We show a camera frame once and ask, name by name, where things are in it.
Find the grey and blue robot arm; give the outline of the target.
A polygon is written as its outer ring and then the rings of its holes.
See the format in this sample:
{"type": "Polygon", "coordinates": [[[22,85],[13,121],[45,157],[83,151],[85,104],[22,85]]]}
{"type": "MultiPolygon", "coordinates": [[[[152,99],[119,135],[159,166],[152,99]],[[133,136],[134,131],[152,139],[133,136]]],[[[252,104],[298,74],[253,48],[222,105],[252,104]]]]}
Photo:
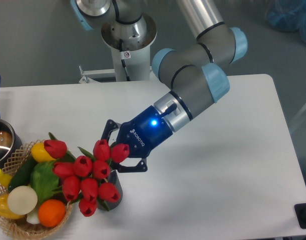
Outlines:
{"type": "Polygon", "coordinates": [[[242,58],[247,38],[239,28],[229,28],[211,0],[178,1],[196,44],[178,52],[170,48],[150,55],[157,35],[154,20],[142,12],[138,0],[73,0],[71,6],[87,31],[100,28],[111,49],[116,81],[147,80],[150,73],[169,93],[132,120],[108,120],[102,137],[117,131],[116,142],[127,144],[136,166],[111,168],[120,173],[145,172],[150,152],[195,117],[221,99],[230,89],[222,67],[242,58]]]}

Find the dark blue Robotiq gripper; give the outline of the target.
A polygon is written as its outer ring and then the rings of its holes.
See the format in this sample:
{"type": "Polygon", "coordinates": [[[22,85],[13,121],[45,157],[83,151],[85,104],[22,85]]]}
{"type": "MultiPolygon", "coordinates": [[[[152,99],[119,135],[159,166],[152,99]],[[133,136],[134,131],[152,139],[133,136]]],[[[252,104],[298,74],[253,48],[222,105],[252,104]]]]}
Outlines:
{"type": "Polygon", "coordinates": [[[142,158],[135,166],[124,166],[112,162],[112,169],[119,173],[144,173],[148,170],[146,157],[173,132],[153,106],[135,118],[122,124],[108,119],[100,140],[109,142],[112,132],[119,129],[116,143],[129,146],[130,158],[142,158]]]}

